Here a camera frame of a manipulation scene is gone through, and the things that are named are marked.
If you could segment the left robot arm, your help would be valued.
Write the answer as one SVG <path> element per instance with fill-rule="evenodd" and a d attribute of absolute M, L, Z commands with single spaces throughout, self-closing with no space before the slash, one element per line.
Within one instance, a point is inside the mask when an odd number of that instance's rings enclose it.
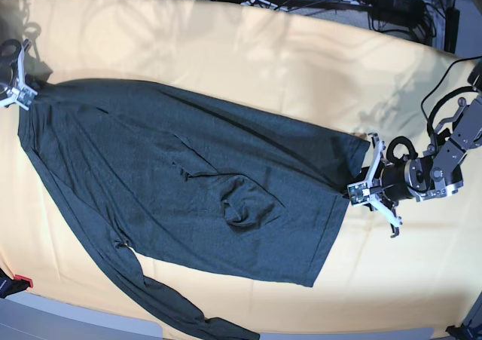
<path fill-rule="evenodd" d="M 454 195 L 463 187 L 461 165 L 472 149 L 481 146 L 481 58 L 464 87 L 452 90 L 424 114 L 430 143 L 419 155 L 406 136 L 390 143 L 370 133 L 374 148 L 371 164 L 361 170 L 343 196 L 354 207 L 380 212 L 400 233 L 396 213 L 400 201 L 423 202 Z"/>

